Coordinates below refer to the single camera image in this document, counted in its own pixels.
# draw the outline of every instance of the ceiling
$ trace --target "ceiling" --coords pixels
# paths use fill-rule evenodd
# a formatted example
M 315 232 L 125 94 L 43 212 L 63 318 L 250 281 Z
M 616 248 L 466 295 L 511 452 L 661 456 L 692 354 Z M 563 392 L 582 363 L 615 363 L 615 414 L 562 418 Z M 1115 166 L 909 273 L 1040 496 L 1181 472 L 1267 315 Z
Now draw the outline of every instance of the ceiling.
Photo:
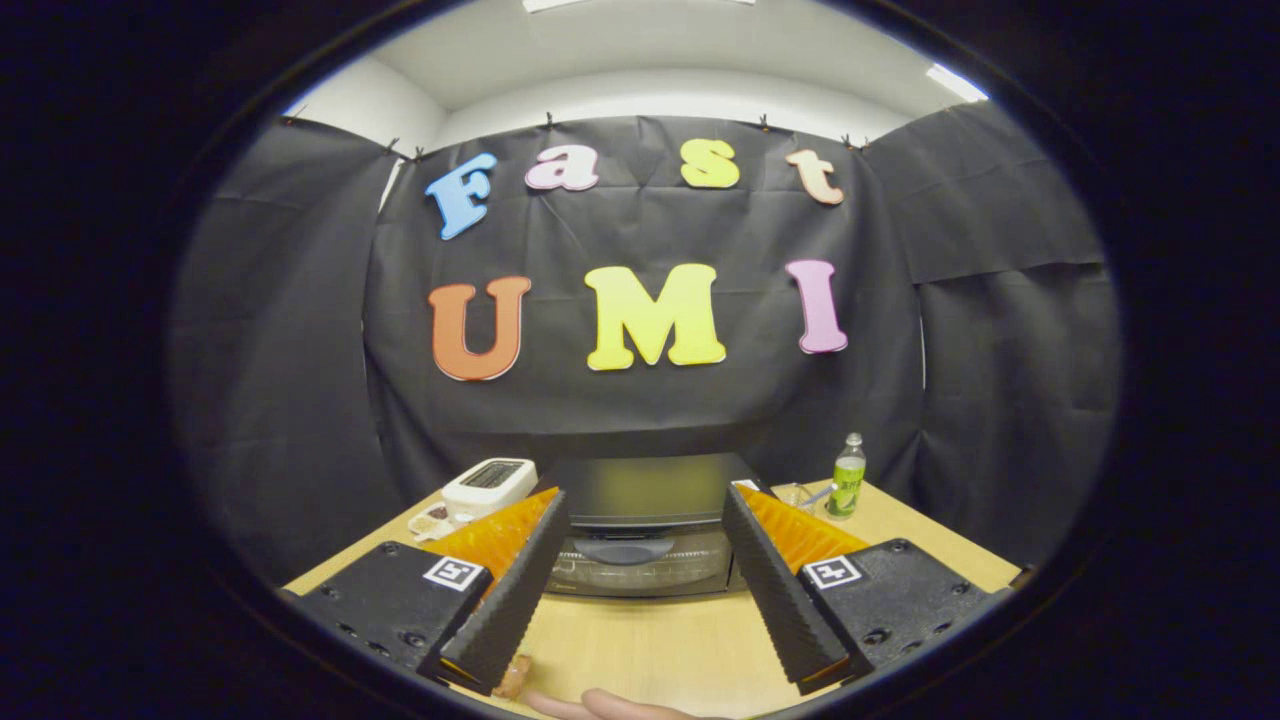
M 813 0 L 590 0 L 535 14 L 521 0 L 475 0 L 374 55 L 451 111 L 554 79 L 653 68 L 774 76 L 913 118 L 961 101 L 924 76 L 931 60 Z

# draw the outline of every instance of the oven handle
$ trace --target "oven handle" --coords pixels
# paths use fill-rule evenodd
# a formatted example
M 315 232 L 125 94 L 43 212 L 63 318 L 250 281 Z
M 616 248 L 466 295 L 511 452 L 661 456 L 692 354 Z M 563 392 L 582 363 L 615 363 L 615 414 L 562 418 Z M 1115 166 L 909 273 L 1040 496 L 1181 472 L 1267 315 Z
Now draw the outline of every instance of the oven handle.
M 609 541 L 573 538 L 573 550 L 604 565 L 644 565 L 671 552 L 675 538 Z

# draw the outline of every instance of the letter m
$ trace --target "letter m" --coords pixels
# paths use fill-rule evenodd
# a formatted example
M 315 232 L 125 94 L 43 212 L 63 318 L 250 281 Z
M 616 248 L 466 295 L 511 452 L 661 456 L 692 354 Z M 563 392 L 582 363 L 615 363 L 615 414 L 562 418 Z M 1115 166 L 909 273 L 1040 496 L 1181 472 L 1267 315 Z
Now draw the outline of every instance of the letter m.
M 585 281 L 596 297 L 595 351 L 586 357 L 593 370 L 625 370 L 635 361 L 635 355 L 623 346 L 623 328 L 650 365 L 662 357 L 672 327 L 676 342 L 667 357 L 676 365 L 704 365 L 724 359 L 724 346 L 716 340 L 712 315 L 714 268 L 692 263 L 676 265 L 657 301 L 630 268 L 596 268 Z

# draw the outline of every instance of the black fabric backdrop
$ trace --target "black fabric backdrop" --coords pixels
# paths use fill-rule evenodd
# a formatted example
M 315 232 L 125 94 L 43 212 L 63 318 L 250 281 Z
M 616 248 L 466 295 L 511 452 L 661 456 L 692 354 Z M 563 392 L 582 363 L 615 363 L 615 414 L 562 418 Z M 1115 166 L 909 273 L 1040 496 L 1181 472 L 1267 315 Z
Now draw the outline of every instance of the black fabric backdrop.
M 920 118 L 865 158 L 919 291 L 928 372 L 911 486 L 890 489 L 1037 564 L 1093 487 L 1115 416 L 1101 243 L 1052 161 L 989 102 Z
M 741 170 L 732 188 L 691 188 L 681 145 L 728 142 Z M 582 192 L 534 191 L 525 172 L 539 151 L 586 145 L 600 152 L 599 183 Z M 814 201 L 785 156 L 813 149 L 846 192 Z M 488 215 L 453 240 L 424 191 L 480 152 L 493 152 Z M 831 261 L 846 350 L 806 355 L 800 295 L 785 265 Z M 716 268 L 716 365 L 594 372 L 595 291 L 584 275 L 631 268 L 654 297 L 682 263 Z M 467 345 L 493 342 L 485 284 L 520 274 L 525 296 L 520 359 L 480 383 L 445 377 L 431 359 L 433 288 L 470 283 Z M 490 136 L 407 164 L 379 217 L 369 265 L 365 342 L 376 414 L 393 475 L 421 496 L 485 457 L 531 457 L 545 470 L 566 457 L 736 451 L 768 483 L 829 477 L 850 430 L 865 437 L 869 473 L 909 487 L 919 427 L 919 310 L 902 252 L 870 168 L 838 142 L 728 120 L 614 118 Z
M 680 146 L 695 137 L 733 146 L 735 187 L 685 183 Z M 600 182 L 526 187 L 538 152 L 566 143 L 600 152 Z M 804 191 L 783 159 L 801 149 L 833 164 L 841 205 Z M 488 215 L 440 241 L 424 191 L 480 152 L 498 159 Z M 768 483 L 808 482 L 858 430 L 872 482 L 1024 564 L 1052 551 L 1092 486 L 1119 386 L 1111 286 L 1070 187 L 989 104 L 865 151 L 691 118 L 530 128 L 407 163 L 379 214 L 390 165 L 342 131 L 271 128 L 210 205 L 182 278 L 183 442 L 214 521 L 273 582 L 498 455 L 545 470 L 736 451 Z M 836 266 L 841 352 L 799 348 L 785 270 L 797 259 Z M 589 369 L 596 299 L 584 275 L 626 265 L 657 296 L 682 263 L 717 270 L 727 359 Z M 467 346 L 484 352 L 484 287 L 511 274 L 532 281 L 520 359 L 494 380 L 448 378 L 431 357 L 428 295 L 475 286 Z
M 369 411 L 360 311 L 394 158 L 274 126 L 201 217 L 170 331 L 178 434 L 210 520 L 275 583 L 403 509 Z

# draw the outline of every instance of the foam letter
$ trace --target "foam letter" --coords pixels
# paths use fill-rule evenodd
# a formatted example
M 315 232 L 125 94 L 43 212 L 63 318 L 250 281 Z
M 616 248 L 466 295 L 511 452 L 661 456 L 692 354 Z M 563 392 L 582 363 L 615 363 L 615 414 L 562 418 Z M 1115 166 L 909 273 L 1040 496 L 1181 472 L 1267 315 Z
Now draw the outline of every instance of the foam letter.
M 827 173 L 833 172 L 831 163 L 818 159 L 813 150 L 800 150 L 787 155 L 787 163 L 800 170 L 800 182 L 805 191 L 818 202 L 827 205 L 840 205 L 845 200 L 845 191 L 831 187 L 827 183 Z
M 712 315 L 714 268 L 676 265 L 657 301 L 630 268 L 596 268 L 585 281 L 596 297 L 595 352 L 586 356 L 593 370 L 625 370 L 635 361 L 635 355 L 622 345 L 622 328 L 631 333 L 636 350 L 650 365 L 662 357 L 672 325 L 676 342 L 667 357 L 676 365 L 705 365 L 724 359 Z
M 694 187 L 733 187 L 741 174 L 730 159 L 733 147 L 723 140 L 690 140 L 680 146 L 680 174 Z
M 800 350 L 836 352 L 847 347 L 849 337 L 840 332 L 836 302 L 831 299 L 831 275 L 836 268 L 824 260 L 795 260 L 787 263 L 787 273 L 800 286 L 800 305 L 804 309 Z
M 595 174 L 599 159 L 600 154 L 585 145 L 549 147 L 538 154 L 538 164 L 525 173 L 525 184 L 536 190 L 586 190 L 600 182 Z
M 506 373 L 520 356 L 521 297 L 532 283 L 518 275 L 498 278 L 485 291 L 494 299 L 494 337 L 489 352 L 467 350 L 467 301 L 476 288 L 447 284 L 431 291 L 426 301 L 435 309 L 431 355 L 435 366 L 456 380 L 492 380 Z
M 498 159 L 492 152 L 481 152 L 426 186 L 426 193 L 435 197 L 444 218 L 440 240 L 449 240 L 484 218 L 488 208 L 472 205 L 471 197 L 489 197 L 489 177 L 484 170 L 490 170 L 497 164 Z

